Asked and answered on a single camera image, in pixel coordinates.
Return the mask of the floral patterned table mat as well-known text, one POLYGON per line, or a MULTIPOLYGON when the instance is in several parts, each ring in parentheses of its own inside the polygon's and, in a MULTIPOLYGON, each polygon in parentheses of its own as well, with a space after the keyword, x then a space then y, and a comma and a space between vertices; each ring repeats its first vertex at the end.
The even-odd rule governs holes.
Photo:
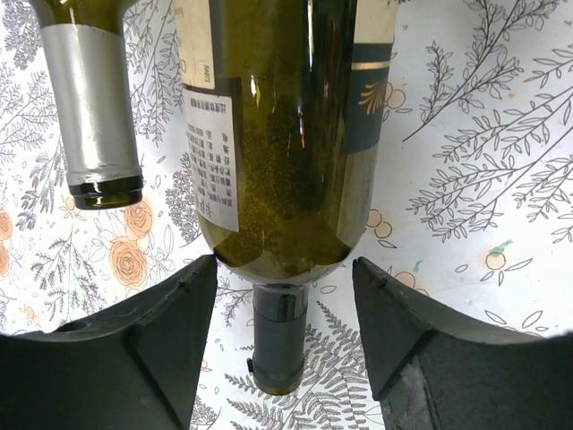
MULTIPOLYGON (((1 4, 1 330, 52 331, 205 254, 176 67, 174 5, 125 17, 145 178, 129 210, 82 211, 38 23, 1 4)), ((572 4, 403 1, 366 230, 356 255, 474 318, 545 337, 572 328, 572 4)), ((351 267, 312 285, 301 387, 274 397, 246 370, 250 285, 226 269, 194 429, 381 429, 351 267)))

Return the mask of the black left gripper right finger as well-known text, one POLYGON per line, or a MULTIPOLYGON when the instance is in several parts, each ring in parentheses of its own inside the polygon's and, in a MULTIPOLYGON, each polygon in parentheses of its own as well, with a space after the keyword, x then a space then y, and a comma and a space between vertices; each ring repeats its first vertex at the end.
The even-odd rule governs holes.
POLYGON ((569 429, 572 337, 462 314, 365 258, 355 307, 372 396, 388 429, 569 429))

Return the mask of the green bottle silver neck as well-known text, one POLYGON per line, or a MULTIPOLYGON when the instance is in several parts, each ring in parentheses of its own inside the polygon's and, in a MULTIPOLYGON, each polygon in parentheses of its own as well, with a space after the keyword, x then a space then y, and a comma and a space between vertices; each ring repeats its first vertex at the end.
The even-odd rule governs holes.
POLYGON ((67 161, 81 210, 142 199, 123 18, 132 0, 35 0, 67 161))

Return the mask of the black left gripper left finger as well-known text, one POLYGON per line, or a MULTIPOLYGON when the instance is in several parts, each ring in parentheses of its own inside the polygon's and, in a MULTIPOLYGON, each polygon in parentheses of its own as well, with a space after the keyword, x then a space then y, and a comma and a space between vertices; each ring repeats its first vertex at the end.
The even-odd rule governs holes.
POLYGON ((204 255, 56 331, 3 336, 2 428, 188 428, 216 289, 204 255))

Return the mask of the green bottle black neck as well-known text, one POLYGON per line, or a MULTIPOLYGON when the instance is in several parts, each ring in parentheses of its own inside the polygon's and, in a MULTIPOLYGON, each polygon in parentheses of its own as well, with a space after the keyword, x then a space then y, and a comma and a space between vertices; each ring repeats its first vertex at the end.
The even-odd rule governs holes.
POLYGON ((372 198, 395 1, 179 1, 202 234, 254 283, 306 284, 359 242, 372 198))

